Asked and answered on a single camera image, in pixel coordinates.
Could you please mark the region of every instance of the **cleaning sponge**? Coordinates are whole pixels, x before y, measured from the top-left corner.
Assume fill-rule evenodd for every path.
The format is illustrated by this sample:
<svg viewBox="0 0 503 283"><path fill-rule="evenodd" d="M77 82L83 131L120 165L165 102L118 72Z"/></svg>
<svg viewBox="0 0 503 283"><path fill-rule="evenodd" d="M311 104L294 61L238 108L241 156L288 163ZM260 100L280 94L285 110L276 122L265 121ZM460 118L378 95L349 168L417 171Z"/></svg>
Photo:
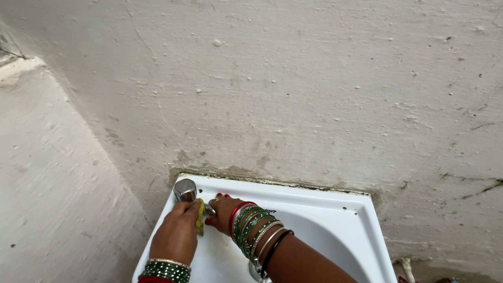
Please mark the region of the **cleaning sponge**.
<svg viewBox="0 0 503 283"><path fill-rule="evenodd" d="M203 236L204 235L204 229L203 229L204 201L200 198L198 198L197 200L201 203L201 206L199 206L199 213L197 214L196 228L197 228L197 234Z"/></svg>

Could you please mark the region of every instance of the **white sink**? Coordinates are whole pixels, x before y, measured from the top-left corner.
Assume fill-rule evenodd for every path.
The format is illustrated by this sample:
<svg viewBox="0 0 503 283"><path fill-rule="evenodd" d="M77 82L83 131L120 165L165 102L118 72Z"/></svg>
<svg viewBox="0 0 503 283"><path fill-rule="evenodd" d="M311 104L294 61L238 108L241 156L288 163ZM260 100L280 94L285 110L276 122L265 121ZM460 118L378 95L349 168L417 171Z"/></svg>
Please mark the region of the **white sink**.
<svg viewBox="0 0 503 283"><path fill-rule="evenodd" d="M197 197L206 203L221 192L271 210L285 227L295 232L295 236L359 283L396 282L374 206L368 196L186 174L178 180L185 178L193 180L198 191L202 190ZM138 282L148 260L153 235L174 205L175 196L171 192L138 262L133 283ZM256 283L248 272L248 260L232 240L213 227L205 225L204 230L204 237L198 236L190 282Z"/></svg>

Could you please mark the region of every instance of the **chrome faucet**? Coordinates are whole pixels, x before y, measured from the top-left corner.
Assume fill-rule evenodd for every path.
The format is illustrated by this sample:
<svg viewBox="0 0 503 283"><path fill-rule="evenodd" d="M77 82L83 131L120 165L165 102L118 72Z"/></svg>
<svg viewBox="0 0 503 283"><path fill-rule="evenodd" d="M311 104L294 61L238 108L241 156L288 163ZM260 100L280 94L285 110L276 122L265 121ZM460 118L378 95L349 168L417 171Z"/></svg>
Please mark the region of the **chrome faucet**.
<svg viewBox="0 0 503 283"><path fill-rule="evenodd" d="M191 179L182 179L175 183L173 193L177 201L188 201L190 203L197 199L196 183ZM204 204L204 213L215 215L215 210L207 203Z"/></svg>

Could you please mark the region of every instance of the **hand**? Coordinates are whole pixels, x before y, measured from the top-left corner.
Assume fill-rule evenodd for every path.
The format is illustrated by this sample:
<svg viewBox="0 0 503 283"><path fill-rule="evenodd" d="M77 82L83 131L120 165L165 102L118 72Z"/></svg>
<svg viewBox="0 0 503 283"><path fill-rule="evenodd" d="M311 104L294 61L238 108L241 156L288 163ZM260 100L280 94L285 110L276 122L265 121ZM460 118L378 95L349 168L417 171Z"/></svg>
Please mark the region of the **hand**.
<svg viewBox="0 0 503 283"><path fill-rule="evenodd" d="M165 258L190 265L196 253L196 220L201 203L179 201L157 230L149 258Z"/></svg>
<svg viewBox="0 0 503 283"><path fill-rule="evenodd" d="M216 215L209 216L204 224L215 227L218 231L228 235L230 237L229 231L229 218L234 209L240 205L243 200L239 198L232 198L228 194L222 195L221 193L217 194L216 201L213 201L212 207L217 212Z"/></svg>

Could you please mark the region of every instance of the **wall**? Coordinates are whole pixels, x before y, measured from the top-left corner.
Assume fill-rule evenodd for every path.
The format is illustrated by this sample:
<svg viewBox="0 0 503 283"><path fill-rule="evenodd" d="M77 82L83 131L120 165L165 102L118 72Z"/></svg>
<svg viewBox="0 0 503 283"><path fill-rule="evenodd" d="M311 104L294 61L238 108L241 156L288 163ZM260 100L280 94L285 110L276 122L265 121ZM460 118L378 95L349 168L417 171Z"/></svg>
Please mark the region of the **wall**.
<svg viewBox="0 0 503 283"><path fill-rule="evenodd" d="M180 170L375 196L392 256L503 280L501 1L4 0L147 213Z"/></svg>
<svg viewBox="0 0 503 283"><path fill-rule="evenodd" d="M13 64L0 68L2 282L127 282L151 233L143 208L43 62Z"/></svg>

